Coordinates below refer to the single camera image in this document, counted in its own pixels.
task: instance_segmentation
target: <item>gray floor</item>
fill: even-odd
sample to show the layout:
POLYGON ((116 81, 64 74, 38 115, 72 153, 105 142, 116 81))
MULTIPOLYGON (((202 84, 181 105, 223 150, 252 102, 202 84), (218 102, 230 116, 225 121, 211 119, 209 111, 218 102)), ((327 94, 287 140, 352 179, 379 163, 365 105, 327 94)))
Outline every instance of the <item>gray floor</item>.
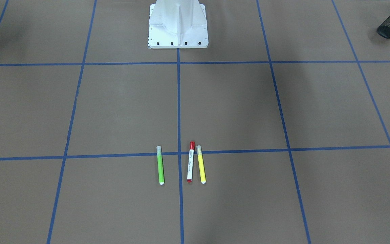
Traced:
POLYGON ((0 244, 390 244, 390 0, 152 3, 0 0, 0 244))

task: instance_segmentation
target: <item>white mounting plate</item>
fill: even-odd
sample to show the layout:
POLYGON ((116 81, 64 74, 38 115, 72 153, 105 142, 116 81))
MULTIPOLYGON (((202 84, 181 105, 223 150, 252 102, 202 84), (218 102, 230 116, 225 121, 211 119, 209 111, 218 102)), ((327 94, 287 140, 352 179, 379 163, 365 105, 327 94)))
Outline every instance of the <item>white mounting plate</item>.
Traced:
MULTIPOLYGON (((150 16, 155 5, 155 3, 150 5, 150 16)), ((206 16, 204 4, 200 6, 206 16)), ((207 26, 193 26, 181 35, 181 43, 178 43, 177 34, 168 32, 163 26, 149 26, 148 48, 207 48, 207 46, 209 46, 207 26)))

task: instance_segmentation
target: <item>red and white marker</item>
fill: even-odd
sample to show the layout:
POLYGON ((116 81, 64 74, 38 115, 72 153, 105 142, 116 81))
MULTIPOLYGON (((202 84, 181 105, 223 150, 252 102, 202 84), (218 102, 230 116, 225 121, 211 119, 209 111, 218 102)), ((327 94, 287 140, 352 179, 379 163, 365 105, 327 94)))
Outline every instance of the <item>red and white marker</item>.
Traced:
POLYGON ((195 142, 191 142, 191 145, 189 147, 189 164, 188 164, 188 182, 192 182, 192 172, 194 167, 194 149, 195 149, 195 142))

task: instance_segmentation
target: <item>horizontal blue line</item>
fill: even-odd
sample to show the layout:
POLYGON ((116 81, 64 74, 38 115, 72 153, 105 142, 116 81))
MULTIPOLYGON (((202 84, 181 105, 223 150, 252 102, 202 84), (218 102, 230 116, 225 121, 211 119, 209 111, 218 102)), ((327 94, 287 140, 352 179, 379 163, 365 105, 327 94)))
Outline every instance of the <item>horizontal blue line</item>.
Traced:
POLYGON ((0 158, 0 161, 62 159, 62 158, 63 156, 9 157, 9 158, 0 158))
MULTIPOLYGON (((390 60, 359 60, 362 63, 390 63, 390 60)), ((269 61, 218 61, 218 62, 180 62, 180 64, 257 64, 270 63, 269 61)), ((302 61, 272 61, 271 63, 356 63, 356 60, 302 60, 302 61)), ((87 62, 85 65, 168 65, 177 62, 87 62)), ((0 63, 0 67, 5 66, 64 66, 82 65, 80 62, 55 62, 55 63, 0 63)))
MULTIPOLYGON (((350 146, 350 147, 319 147, 319 148, 278 148, 278 149, 254 149, 254 150, 218 150, 218 151, 203 151, 203 154, 227 154, 227 153, 271 153, 279 151, 328 151, 328 150, 355 150, 355 149, 378 149, 390 148, 390 145, 374 145, 374 146, 350 146)), ((189 154, 188 151, 181 152, 182 155, 189 154)), ((178 152, 163 152, 162 155, 178 155, 178 152)), ((118 157, 142 157, 156 156, 155 152, 151 153, 121 153, 121 154, 94 154, 94 155, 68 155, 66 159, 92 159, 92 158, 118 158, 118 157)), ((9 157, 0 158, 0 161, 11 160, 39 160, 39 159, 63 159, 64 156, 36 156, 36 157, 9 157)))

